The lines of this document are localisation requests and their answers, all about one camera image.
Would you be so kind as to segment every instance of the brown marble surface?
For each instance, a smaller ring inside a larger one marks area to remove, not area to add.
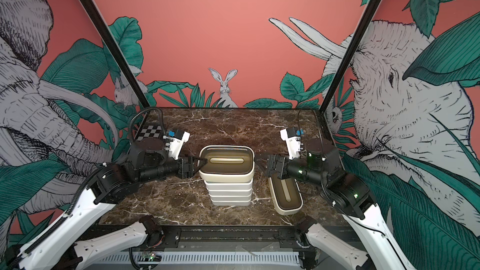
[[[297,111],[246,109],[163,109],[167,129],[190,133],[182,152],[198,156],[207,145],[248,146],[255,153],[287,153],[280,130],[297,126]],[[310,111],[300,114],[306,137],[318,136]],[[313,193],[311,185],[298,183],[301,192]],[[322,225],[348,225],[320,196],[303,195],[303,208],[294,215],[279,215],[273,206],[267,178],[255,167],[253,195],[247,207],[214,206],[200,175],[189,180],[169,177],[144,184],[105,214],[101,224],[129,224],[153,215],[165,225],[294,225],[305,215]]]

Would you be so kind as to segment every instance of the black metal frame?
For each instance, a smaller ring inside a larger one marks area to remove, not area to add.
[[[357,29],[355,29],[352,40],[348,45],[348,48],[346,49],[345,55],[342,58],[342,62],[340,63],[340,66],[338,67],[338,70],[335,73],[335,76],[333,77],[333,81],[332,81],[332,84],[330,85],[330,88],[328,89],[327,95],[325,96],[325,98],[323,99],[323,102],[321,103],[320,114],[322,116],[327,111],[327,107],[330,104],[330,101],[332,100],[335,94],[335,91],[339,87],[340,81],[342,81],[342,78],[345,75],[346,70],[349,68],[353,55],[357,51],[357,48],[360,45],[360,42],[362,41],[363,35],[367,31],[367,28],[370,22],[372,21],[372,18],[374,17],[375,12],[378,6],[380,5],[381,1],[382,0],[368,1],[367,6],[363,11],[363,15],[360,18],[360,21],[358,22]]]
[[[135,95],[137,95],[140,104],[142,105],[143,108],[149,107],[150,104],[148,103],[147,98],[145,97],[142,90],[138,86],[135,76],[131,73],[128,63],[122,54],[122,51],[118,47],[115,39],[113,39],[109,30],[109,27],[105,24],[105,21],[102,15],[97,9],[97,6],[93,2],[93,0],[80,0],[80,3],[85,9],[85,11],[87,12],[88,16],[90,17],[90,20],[93,22],[93,25],[95,26],[96,30],[102,37],[103,42],[105,42],[105,46],[108,48],[108,50],[112,54],[113,58],[115,59],[115,62],[117,62],[118,67],[122,71],[123,75],[125,75],[125,77],[127,78],[127,81],[132,87],[133,92],[135,92]]]

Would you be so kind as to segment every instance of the stacked containers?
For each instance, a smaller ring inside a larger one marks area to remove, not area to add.
[[[255,154],[251,148],[210,145],[201,150],[200,157],[207,159],[200,177],[205,181],[213,205],[250,204],[255,168]]]

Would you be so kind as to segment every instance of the black cylindrical motor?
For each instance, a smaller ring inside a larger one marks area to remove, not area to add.
[[[307,151],[307,165],[309,169],[321,171],[323,164],[322,140],[313,138],[305,142]]]

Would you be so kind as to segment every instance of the pink wall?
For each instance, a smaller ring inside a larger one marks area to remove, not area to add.
[[[217,70],[223,78],[229,70],[238,69],[229,86],[231,98],[239,107],[264,97],[294,102],[280,94],[285,73],[301,77],[307,88],[321,77],[325,66],[325,61],[292,46],[269,18],[288,23],[289,17],[295,17],[322,28],[326,37],[339,43],[354,31],[364,8],[361,0],[95,2],[108,24],[123,16],[139,21],[144,56],[140,81],[199,83],[207,94],[216,92],[216,100],[219,83],[208,68]],[[179,99],[177,94],[169,95]],[[172,106],[158,95],[155,98],[160,106]]]

